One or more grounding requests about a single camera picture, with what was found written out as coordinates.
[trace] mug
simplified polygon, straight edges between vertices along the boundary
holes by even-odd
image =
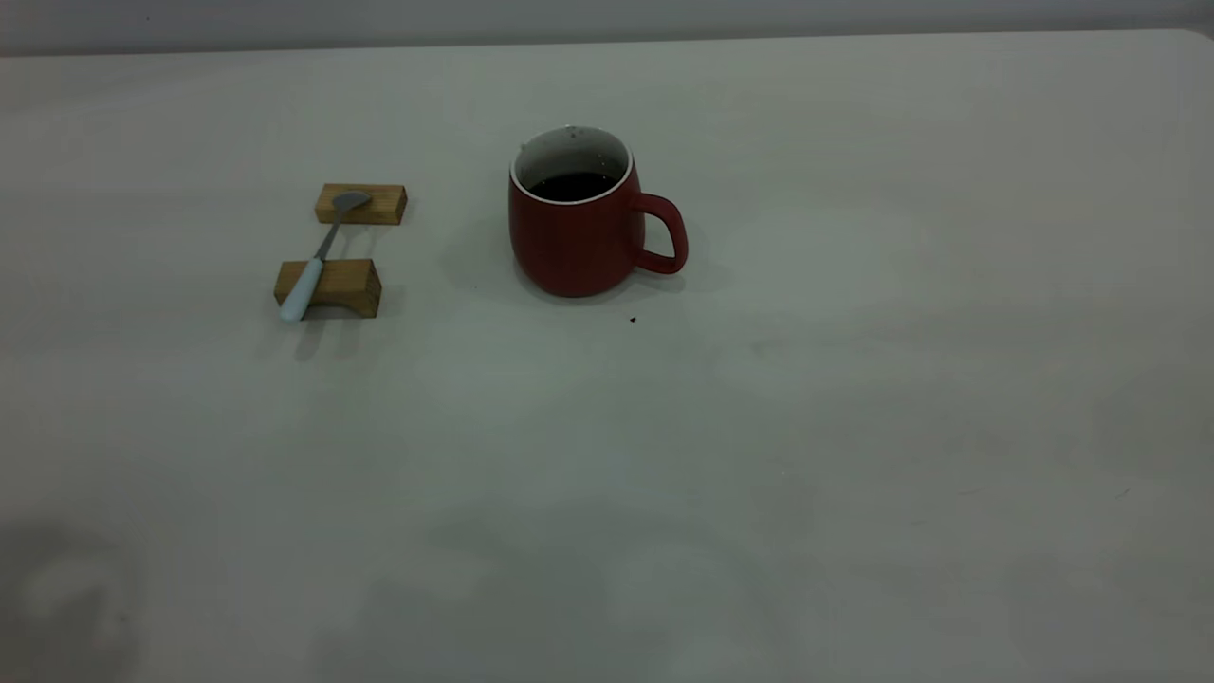
[[[567,181],[573,173],[596,173],[579,177],[597,177],[599,184],[590,187],[601,190],[560,197],[568,200],[537,194],[537,186]],[[645,214],[666,223],[674,257],[645,250]],[[606,291],[634,267],[669,274],[687,262],[687,230],[679,209],[641,192],[628,146],[606,130],[586,126],[541,132],[522,146],[510,166],[510,243],[527,277],[558,296]]]

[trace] wall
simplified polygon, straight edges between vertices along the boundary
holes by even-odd
[[[0,0],[0,55],[1181,27],[1212,0]]]

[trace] mug handle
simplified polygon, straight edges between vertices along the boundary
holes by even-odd
[[[666,230],[670,232],[670,243],[675,245],[674,257],[654,254],[653,251],[641,251],[641,256],[636,258],[636,264],[663,274],[674,274],[682,269],[683,263],[687,262],[687,229],[682,224],[682,214],[679,212],[679,209],[669,199],[643,192],[632,198],[631,206],[632,210],[657,216],[662,222],[666,223]]]

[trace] wooden block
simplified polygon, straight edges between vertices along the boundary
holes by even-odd
[[[284,261],[278,268],[274,298],[279,306],[291,292],[305,264],[307,261]],[[363,317],[375,317],[382,290],[375,263],[370,258],[324,261],[320,280],[316,283],[308,306],[345,306]]]
[[[327,182],[320,190],[320,198],[316,200],[316,220],[323,223],[331,223],[335,217],[333,198],[342,192],[361,189],[371,195],[357,209],[350,209],[346,217],[341,218],[347,224],[401,224],[401,216],[404,215],[404,205],[409,201],[409,195],[404,192],[403,184],[339,184]]]

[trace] mug rim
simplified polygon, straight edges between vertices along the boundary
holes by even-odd
[[[526,187],[523,187],[523,183],[520,182],[520,180],[518,180],[518,172],[517,172],[517,170],[518,170],[518,159],[522,156],[522,149],[526,148],[532,142],[539,140],[540,137],[543,137],[543,136],[545,136],[545,135],[548,135],[550,132],[556,132],[558,130],[565,131],[565,130],[569,130],[571,127],[579,129],[579,130],[594,130],[594,131],[601,132],[601,133],[611,137],[615,142],[618,142],[619,146],[623,147],[624,152],[628,154],[628,166],[624,169],[624,175],[622,175],[619,177],[619,181],[615,182],[615,184],[613,184],[611,187],[611,189],[607,189],[607,190],[605,190],[605,192],[602,192],[600,194],[595,194],[594,197],[588,197],[585,199],[578,199],[577,201],[555,201],[552,199],[545,199],[543,197],[532,194],[531,190],[528,190]],[[562,125],[560,127],[550,127],[550,129],[548,129],[545,131],[537,132],[535,135],[528,137],[527,142],[522,143],[522,147],[520,148],[518,153],[515,154],[515,160],[510,161],[510,182],[514,183],[515,188],[517,188],[520,192],[522,192],[523,194],[526,194],[531,199],[540,201],[541,204],[551,204],[554,206],[577,206],[577,205],[580,205],[580,204],[589,204],[590,201],[597,201],[599,199],[602,199],[603,197],[608,197],[612,193],[614,193],[617,189],[619,189],[620,187],[623,187],[624,182],[628,181],[629,176],[631,176],[631,175],[632,175],[632,148],[629,147],[626,142],[624,142],[623,140],[620,140],[619,136],[617,136],[614,132],[612,132],[609,130],[603,130],[603,129],[594,126],[594,125],[572,125],[572,124],[566,124],[566,125]]]

